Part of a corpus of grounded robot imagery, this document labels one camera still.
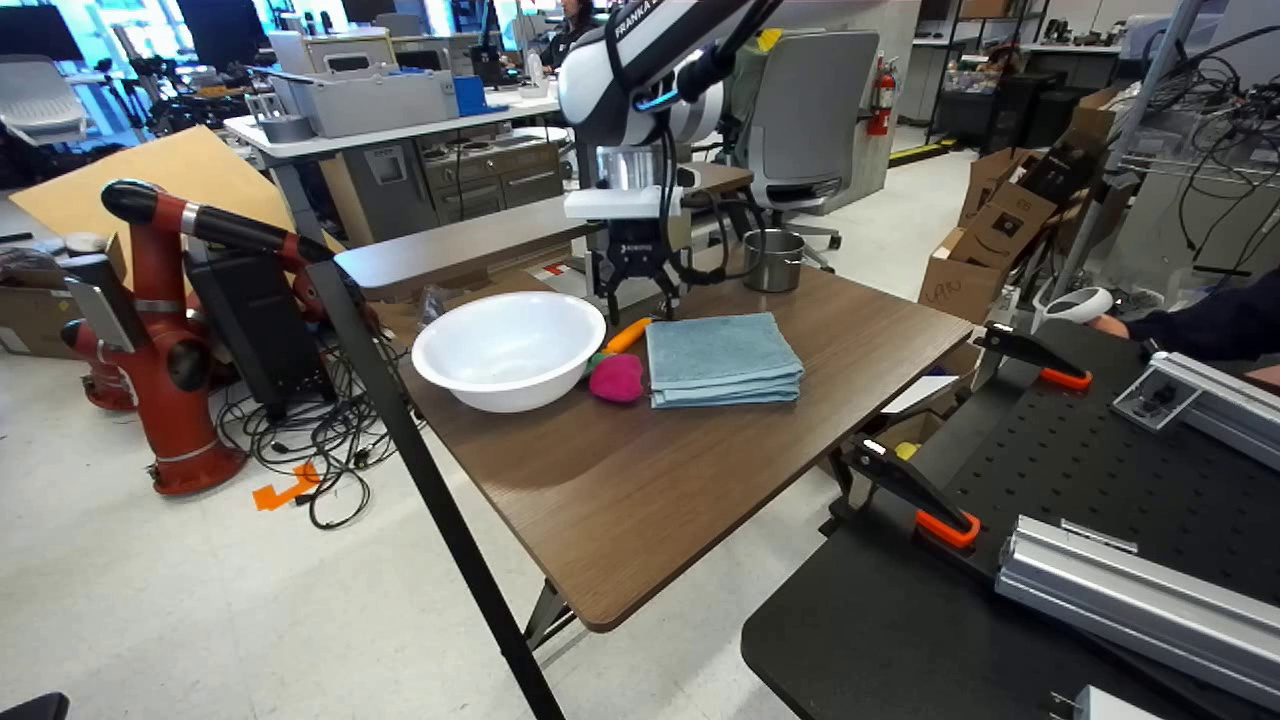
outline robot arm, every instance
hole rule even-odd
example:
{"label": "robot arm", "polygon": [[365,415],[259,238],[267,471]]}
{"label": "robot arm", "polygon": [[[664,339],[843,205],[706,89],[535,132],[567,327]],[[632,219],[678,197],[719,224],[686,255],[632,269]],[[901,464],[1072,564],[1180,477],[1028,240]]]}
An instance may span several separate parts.
{"label": "robot arm", "polygon": [[[605,30],[581,38],[559,66],[563,121],[595,132],[605,143],[653,140],[655,113],[678,102],[691,103],[719,85],[732,74],[735,50],[774,8],[779,0],[632,0]],[[735,13],[744,13],[735,34],[691,58]]]}

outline black tabletop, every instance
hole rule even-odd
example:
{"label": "black tabletop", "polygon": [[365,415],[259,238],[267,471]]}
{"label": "black tabletop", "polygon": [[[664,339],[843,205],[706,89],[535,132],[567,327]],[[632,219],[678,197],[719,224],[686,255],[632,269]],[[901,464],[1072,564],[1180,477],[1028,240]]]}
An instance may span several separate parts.
{"label": "black tabletop", "polygon": [[982,550],[951,560],[851,522],[744,623],[748,668],[801,717],[1044,717],[1051,692],[1083,684],[1161,717],[1251,717],[990,594],[997,550],[1028,512],[1274,601],[1280,481],[1207,437],[1147,437],[1112,415],[1108,400],[1139,378],[1133,345],[1076,327],[1046,339],[1094,373],[1092,395],[997,385],[916,459],[990,526]]}

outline red machine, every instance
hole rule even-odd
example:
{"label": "red machine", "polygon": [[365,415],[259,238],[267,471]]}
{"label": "red machine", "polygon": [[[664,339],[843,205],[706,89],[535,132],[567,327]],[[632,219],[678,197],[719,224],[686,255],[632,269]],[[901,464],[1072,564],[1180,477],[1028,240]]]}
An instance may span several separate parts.
{"label": "red machine", "polygon": [[90,364],[83,392],[99,407],[132,405],[141,413],[160,498],[214,489],[245,468],[245,451],[226,448],[207,421],[214,361],[203,333],[183,315],[183,201],[144,185],[108,185],[102,205],[132,233],[132,294],[119,279],[114,288],[77,294],[90,323],[72,338]]}

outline pink sponge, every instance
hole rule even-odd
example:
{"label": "pink sponge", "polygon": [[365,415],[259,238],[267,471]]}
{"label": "pink sponge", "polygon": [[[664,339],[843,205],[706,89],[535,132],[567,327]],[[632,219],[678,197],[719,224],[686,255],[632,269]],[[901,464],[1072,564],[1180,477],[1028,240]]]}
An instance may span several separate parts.
{"label": "pink sponge", "polygon": [[590,373],[587,392],[605,405],[639,405],[643,400],[643,361],[624,353],[624,355],[605,355]]}

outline table leg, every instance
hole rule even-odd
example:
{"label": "table leg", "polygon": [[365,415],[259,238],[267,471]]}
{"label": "table leg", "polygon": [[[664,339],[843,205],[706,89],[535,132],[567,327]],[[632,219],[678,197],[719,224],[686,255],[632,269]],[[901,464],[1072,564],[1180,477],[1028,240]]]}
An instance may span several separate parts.
{"label": "table leg", "polygon": [[556,594],[552,579],[545,579],[545,594],[532,603],[532,615],[523,623],[523,644],[539,647],[552,638],[559,638],[570,623],[570,609],[563,603],[563,597]]}
{"label": "table leg", "polygon": [[457,510],[432,448],[422,445],[421,430],[409,415],[409,392],[402,382],[397,378],[390,361],[372,345],[369,338],[369,322],[356,306],[356,288],[348,288],[351,279],[340,274],[336,260],[320,260],[308,265],[308,275],[314,283],[314,298],[331,322],[336,345],[342,364],[351,369],[351,378],[365,382],[365,395],[369,407],[385,421],[421,502],[427,503],[442,550],[452,553],[457,572],[469,579],[469,594],[495,641],[495,647],[502,653],[532,717],[539,720],[559,720],[559,706],[556,692],[545,677],[545,668],[535,666],[532,647],[521,638],[521,623],[502,601],[502,594],[495,589],[489,560],[462,522],[462,512]]}
{"label": "table leg", "polygon": [[296,171],[296,163],[272,163],[272,178],[282,192],[282,205],[289,205],[296,233],[320,240],[325,229],[320,229],[320,215],[308,201],[308,188],[305,188],[305,178]]}

